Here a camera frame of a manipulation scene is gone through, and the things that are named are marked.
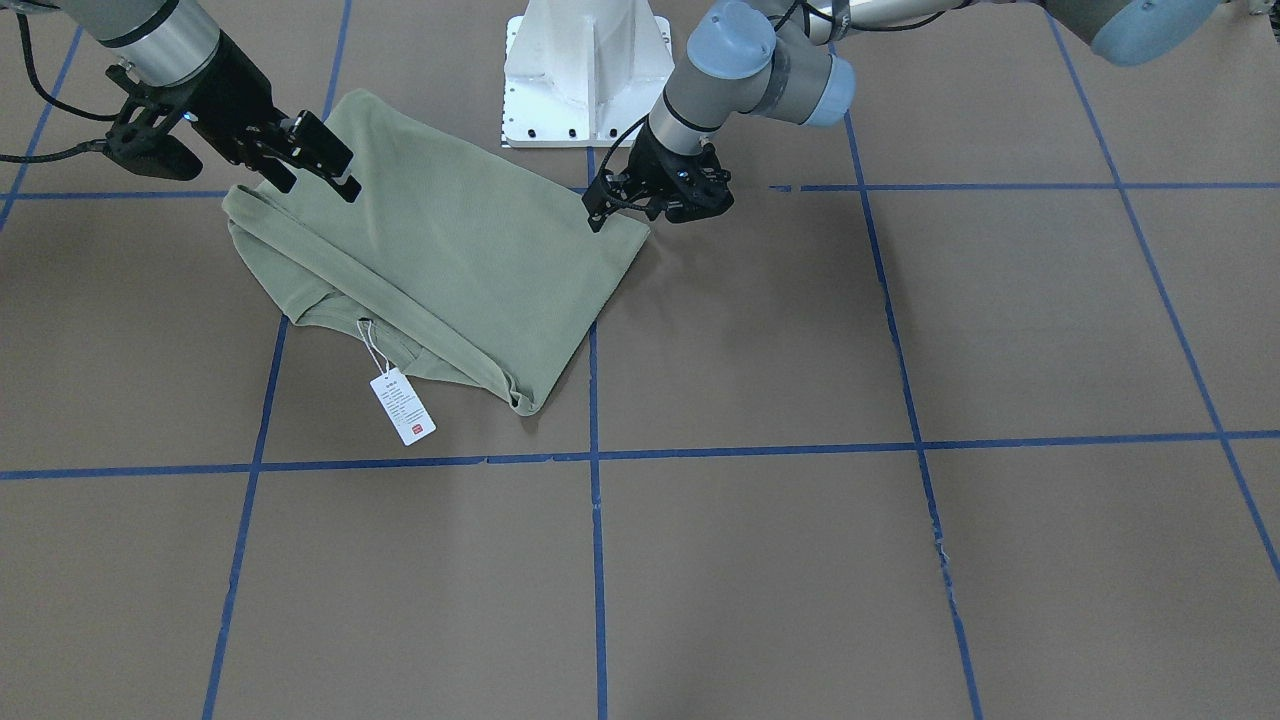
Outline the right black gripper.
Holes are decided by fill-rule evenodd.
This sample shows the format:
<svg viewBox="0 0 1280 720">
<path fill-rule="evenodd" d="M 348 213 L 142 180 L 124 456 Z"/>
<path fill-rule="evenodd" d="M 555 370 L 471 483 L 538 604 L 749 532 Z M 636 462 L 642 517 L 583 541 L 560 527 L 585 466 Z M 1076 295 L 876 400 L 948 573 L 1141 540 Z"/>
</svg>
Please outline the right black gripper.
<svg viewBox="0 0 1280 720">
<path fill-rule="evenodd" d="M 193 127 L 224 160 L 259 173 L 282 193 L 297 182 L 289 164 L 324 181 L 346 202 L 356 201 L 362 186 L 352 176 L 352 150 L 311 111 L 285 119 L 268 77 L 227 32 L 191 78 L 198 81 L 188 110 L 196 117 Z"/>
</svg>

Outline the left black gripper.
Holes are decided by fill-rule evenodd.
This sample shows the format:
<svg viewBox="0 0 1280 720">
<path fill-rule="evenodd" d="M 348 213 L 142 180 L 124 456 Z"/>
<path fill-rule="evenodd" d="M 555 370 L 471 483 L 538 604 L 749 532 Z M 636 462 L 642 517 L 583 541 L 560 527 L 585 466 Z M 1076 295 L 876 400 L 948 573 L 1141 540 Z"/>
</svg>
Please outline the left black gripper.
<svg viewBox="0 0 1280 720">
<path fill-rule="evenodd" d="M 668 150 L 649 126 L 643 126 L 625 172 L 598 170 L 582 195 L 582 205 L 593 233 L 622 210 L 639 213 L 646 222 L 658 215 L 669 223 L 698 222 L 732 208 L 730 179 L 716 145 L 703 143 L 692 155 L 684 155 Z"/>
</svg>

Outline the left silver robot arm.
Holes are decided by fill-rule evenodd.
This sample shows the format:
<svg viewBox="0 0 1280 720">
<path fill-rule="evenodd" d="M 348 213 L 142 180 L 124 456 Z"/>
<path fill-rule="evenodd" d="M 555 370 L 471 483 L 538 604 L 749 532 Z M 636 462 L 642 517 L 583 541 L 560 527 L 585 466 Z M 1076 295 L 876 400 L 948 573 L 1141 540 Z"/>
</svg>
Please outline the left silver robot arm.
<svg viewBox="0 0 1280 720">
<path fill-rule="evenodd" d="M 623 136 L 623 168 L 602 164 L 582 195 L 591 231 L 618 211 L 671 224 L 733 205 L 716 136 L 735 117 L 820 128 L 838 124 L 859 86 L 854 59 L 896 47 L 897 63 L 960 15 L 1001 1 L 714 1 L 646 114 Z"/>
</svg>

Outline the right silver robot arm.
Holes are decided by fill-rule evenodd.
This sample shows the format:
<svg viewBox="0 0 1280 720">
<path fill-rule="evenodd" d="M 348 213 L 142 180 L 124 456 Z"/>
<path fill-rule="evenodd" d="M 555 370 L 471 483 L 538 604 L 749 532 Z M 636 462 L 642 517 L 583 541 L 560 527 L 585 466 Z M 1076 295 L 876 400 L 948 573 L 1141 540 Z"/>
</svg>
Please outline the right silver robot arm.
<svg viewBox="0 0 1280 720">
<path fill-rule="evenodd" d="M 197 1 L 8 1 L 15 14 L 28 81 L 35 69 L 29 18 L 64 13 L 115 58 L 106 77 L 125 92 L 113 114 L 93 114 L 104 133 L 59 152 L 12 155 L 19 165 L 97 154 L 134 176 L 192 181 L 202 161 L 174 127 L 189 123 L 224 160 L 259 173 L 282 192 L 296 172 L 316 176 L 344 201 L 361 184 L 352 150 L 311 111 L 276 108 L 269 78 Z"/>
</svg>

